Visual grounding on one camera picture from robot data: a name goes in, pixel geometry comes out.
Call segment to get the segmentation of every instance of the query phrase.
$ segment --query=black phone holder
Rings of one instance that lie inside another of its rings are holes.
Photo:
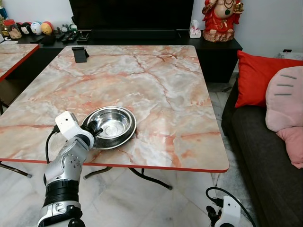
[[[72,51],[74,51],[74,57],[75,57],[76,63],[87,62],[86,59],[89,57],[89,54],[85,50],[84,46],[72,47],[71,49],[72,49]]]

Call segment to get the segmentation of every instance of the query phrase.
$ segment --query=sofa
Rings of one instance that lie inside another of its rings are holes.
[[[265,124],[266,108],[235,108],[234,84],[222,115],[222,129],[230,139],[258,221],[262,227],[303,226],[303,169],[294,167],[285,142]]]

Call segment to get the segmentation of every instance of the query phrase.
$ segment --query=marble floor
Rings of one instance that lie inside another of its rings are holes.
[[[229,95],[228,84],[209,84],[209,94],[221,127],[221,116]],[[206,206],[208,187],[217,185],[234,194],[255,218],[250,196],[239,171],[228,139],[222,133],[230,169],[224,174],[145,170],[145,174],[171,184],[172,191],[137,177],[126,168],[112,168],[106,173],[80,182],[82,220],[87,227],[209,227]],[[35,227],[44,202],[45,165],[5,162],[32,173],[26,178],[0,169],[0,227]],[[100,167],[85,166],[82,175]],[[252,226],[244,215],[241,227]]]

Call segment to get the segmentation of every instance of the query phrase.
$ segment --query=black cable wire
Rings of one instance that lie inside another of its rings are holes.
[[[55,133],[60,132],[59,128],[57,125],[54,126],[51,134],[49,134],[49,136],[47,137],[46,143],[45,143],[45,158],[46,158],[46,162],[49,163],[49,157],[48,157],[48,143],[50,138],[52,137],[52,135],[54,135]]]
[[[208,195],[208,192],[210,190],[219,190],[219,191],[222,191],[226,194],[228,194],[230,197],[232,197],[239,205],[240,207],[244,210],[244,212],[246,213],[247,217],[249,218],[250,222],[252,223],[253,227],[257,227],[254,220],[252,219],[252,217],[250,216],[250,214],[248,213],[248,211],[245,209],[245,207],[242,205],[242,203],[239,202],[239,200],[234,197],[231,193],[229,193],[228,191],[222,189],[222,188],[218,188],[218,187],[210,187],[206,190],[206,196],[211,200],[211,201],[214,201],[215,199],[211,198],[209,195]]]
[[[52,135],[54,135],[55,132],[54,130],[51,132],[51,134],[49,134],[49,136],[47,137],[47,140],[46,140],[46,144],[45,144],[45,157],[46,157],[46,162],[49,163],[49,157],[48,157],[48,143],[49,143],[49,140],[50,138],[52,137]]]

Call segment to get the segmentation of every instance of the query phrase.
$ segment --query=metal bowl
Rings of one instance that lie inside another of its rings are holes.
[[[134,114],[123,107],[108,106],[89,114],[83,125],[96,121],[103,132],[96,136],[93,148],[111,149],[127,142],[136,130]]]

